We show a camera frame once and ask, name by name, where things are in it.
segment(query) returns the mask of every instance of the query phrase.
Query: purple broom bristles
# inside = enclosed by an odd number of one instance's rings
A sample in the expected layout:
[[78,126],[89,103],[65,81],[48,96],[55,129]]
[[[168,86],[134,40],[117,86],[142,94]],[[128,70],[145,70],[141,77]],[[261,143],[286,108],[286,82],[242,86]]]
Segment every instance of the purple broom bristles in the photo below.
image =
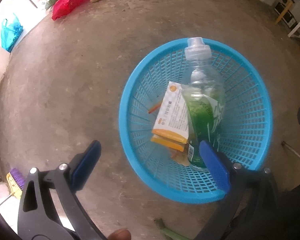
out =
[[13,168],[10,171],[11,176],[13,177],[14,181],[18,185],[18,187],[23,190],[23,187],[25,185],[26,179],[25,177],[21,174],[21,172],[17,168]]

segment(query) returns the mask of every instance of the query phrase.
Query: cardboard box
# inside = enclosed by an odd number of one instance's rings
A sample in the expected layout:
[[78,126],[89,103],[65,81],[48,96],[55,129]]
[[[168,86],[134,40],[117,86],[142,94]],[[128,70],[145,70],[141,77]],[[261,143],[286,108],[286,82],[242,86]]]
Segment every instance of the cardboard box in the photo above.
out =
[[179,143],[179,142],[174,141],[174,140],[169,140],[167,138],[161,137],[161,136],[156,135],[156,134],[154,134],[152,136],[150,141],[155,142],[155,143],[159,143],[163,146],[169,147],[169,148],[174,149],[174,150],[178,150],[180,152],[183,152],[185,150],[185,147],[186,147],[186,144],[184,144],[184,143]]
[[185,144],[189,137],[188,110],[181,90],[181,84],[169,82],[152,133]]

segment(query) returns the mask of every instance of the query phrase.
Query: blue gripper pad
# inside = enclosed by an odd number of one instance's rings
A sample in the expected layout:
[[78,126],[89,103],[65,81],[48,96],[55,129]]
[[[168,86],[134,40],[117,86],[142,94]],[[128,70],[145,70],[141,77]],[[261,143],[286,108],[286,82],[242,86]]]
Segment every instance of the blue gripper pad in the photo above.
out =
[[101,144],[95,140],[84,153],[77,154],[77,158],[74,158],[75,169],[71,174],[71,189],[74,192],[83,189],[100,156]]
[[218,189],[227,193],[230,189],[229,171],[222,164],[215,150],[208,142],[202,141],[199,145],[199,153]]

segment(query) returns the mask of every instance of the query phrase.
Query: red plastic bag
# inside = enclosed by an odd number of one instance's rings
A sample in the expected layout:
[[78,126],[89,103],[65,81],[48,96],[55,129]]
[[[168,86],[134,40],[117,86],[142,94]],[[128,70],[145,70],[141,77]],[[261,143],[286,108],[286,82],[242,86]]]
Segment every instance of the red plastic bag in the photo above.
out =
[[58,0],[52,8],[52,20],[56,20],[62,16],[71,13],[74,8],[87,0]]

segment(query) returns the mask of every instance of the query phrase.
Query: concrete floor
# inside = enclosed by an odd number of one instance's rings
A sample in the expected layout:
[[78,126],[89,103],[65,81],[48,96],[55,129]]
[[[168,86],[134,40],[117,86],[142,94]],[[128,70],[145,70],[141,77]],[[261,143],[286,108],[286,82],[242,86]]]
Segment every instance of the concrete floor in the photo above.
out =
[[134,239],[162,239],[152,222],[192,238],[215,203],[175,203],[151,191],[122,151],[120,96],[137,63],[157,46],[183,37],[221,41],[259,71],[273,103],[267,165],[280,190],[300,183],[299,47],[276,14],[257,0],[107,0],[86,3],[53,22],[46,17],[13,50],[0,87],[0,173],[54,169],[98,139],[103,152],[79,200],[107,235],[127,227]]

